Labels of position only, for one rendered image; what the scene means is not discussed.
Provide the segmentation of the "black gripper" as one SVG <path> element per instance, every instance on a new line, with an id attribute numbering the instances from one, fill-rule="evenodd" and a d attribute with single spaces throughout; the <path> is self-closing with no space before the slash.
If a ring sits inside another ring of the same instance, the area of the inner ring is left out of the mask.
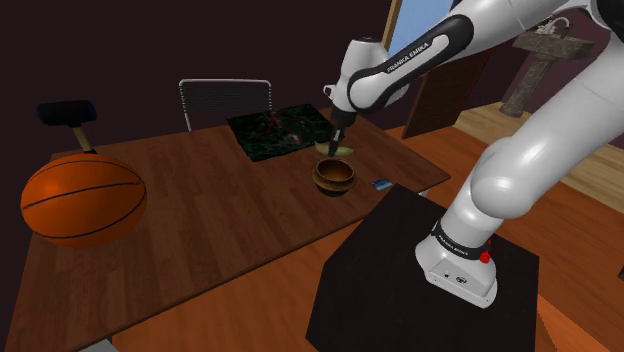
<path id="1" fill-rule="evenodd" d="M 341 141 L 344 138 L 346 128 L 352 126 L 356 121 L 356 113 L 344 111 L 338 107 L 334 107 L 331 112 L 330 119 L 335 127 L 332 137 L 329 141 L 328 156 L 334 157 Z"/>

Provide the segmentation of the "yellow-green banana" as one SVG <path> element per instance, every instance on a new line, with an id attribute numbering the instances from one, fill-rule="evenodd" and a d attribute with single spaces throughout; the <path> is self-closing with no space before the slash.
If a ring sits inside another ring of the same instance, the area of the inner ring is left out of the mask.
<path id="1" fill-rule="evenodd" d="M 329 142 L 325 142 L 325 143 L 315 143 L 315 149 L 322 155 L 328 155 L 329 154 L 329 148 L 330 148 L 330 143 Z M 339 146 L 335 153 L 334 156 L 336 157 L 343 157 L 343 156 L 349 156 L 352 155 L 354 153 L 354 150 L 349 148 L 349 147 L 343 147 L 343 146 Z"/>

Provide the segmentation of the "brown wooden bowl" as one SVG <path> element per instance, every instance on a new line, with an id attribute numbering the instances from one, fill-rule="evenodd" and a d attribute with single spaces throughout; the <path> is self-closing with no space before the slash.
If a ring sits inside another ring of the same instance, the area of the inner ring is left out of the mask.
<path id="1" fill-rule="evenodd" d="M 346 192 L 357 182 L 353 167 L 334 158 L 320 160 L 312 170 L 312 179 L 321 189 L 332 192 Z"/>

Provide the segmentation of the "dark patterned placemat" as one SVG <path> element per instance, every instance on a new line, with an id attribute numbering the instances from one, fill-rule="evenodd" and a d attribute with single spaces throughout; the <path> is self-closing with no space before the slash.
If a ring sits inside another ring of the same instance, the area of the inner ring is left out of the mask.
<path id="1" fill-rule="evenodd" d="M 332 123 L 311 104 L 231 117 L 227 122 L 253 162 L 328 142 L 333 131 Z"/>

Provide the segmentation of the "brown wooden door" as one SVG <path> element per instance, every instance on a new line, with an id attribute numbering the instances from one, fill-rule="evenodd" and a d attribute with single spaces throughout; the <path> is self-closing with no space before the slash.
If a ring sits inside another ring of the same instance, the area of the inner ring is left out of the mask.
<path id="1" fill-rule="evenodd" d="M 492 50 L 439 66 L 423 76 L 402 138 L 455 124 Z"/>

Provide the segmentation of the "brown wooden table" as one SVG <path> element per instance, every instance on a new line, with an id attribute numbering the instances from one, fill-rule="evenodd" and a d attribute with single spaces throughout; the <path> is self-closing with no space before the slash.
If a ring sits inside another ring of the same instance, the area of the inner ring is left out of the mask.
<path id="1" fill-rule="evenodd" d="M 345 144 L 356 183 L 329 197 L 306 148 L 250 160 L 227 126 L 111 145 L 147 186 L 145 214 L 107 245 L 33 238 L 5 352 L 75 352 L 363 219 L 385 178 L 420 192 L 448 174 L 365 119 Z"/>

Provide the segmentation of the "black robot stand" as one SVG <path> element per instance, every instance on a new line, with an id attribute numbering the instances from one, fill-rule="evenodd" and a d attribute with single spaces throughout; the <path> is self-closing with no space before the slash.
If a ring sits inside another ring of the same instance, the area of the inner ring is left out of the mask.
<path id="1" fill-rule="evenodd" d="M 318 352 L 535 352 L 539 258 L 495 235 L 482 309 L 429 283 L 415 247 L 444 207 L 399 185 L 325 262 L 307 340 Z"/>

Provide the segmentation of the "orange basketball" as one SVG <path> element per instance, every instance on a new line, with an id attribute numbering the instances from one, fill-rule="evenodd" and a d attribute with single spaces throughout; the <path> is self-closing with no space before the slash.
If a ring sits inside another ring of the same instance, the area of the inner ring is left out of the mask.
<path id="1" fill-rule="evenodd" d="M 110 243 L 130 232 L 147 205 L 147 187 L 124 162 L 75 154 L 44 165 L 21 195 L 24 221 L 50 243 L 73 248 Z"/>

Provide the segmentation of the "metal frame chair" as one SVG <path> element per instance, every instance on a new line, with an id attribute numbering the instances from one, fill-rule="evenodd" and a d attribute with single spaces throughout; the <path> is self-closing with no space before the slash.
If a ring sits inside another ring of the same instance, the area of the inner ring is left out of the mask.
<path id="1" fill-rule="evenodd" d="M 187 78 L 178 83 L 184 119 L 192 130 L 191 114 L 264 112 L 272 110 L 272 84 L 263 79 Z"/>

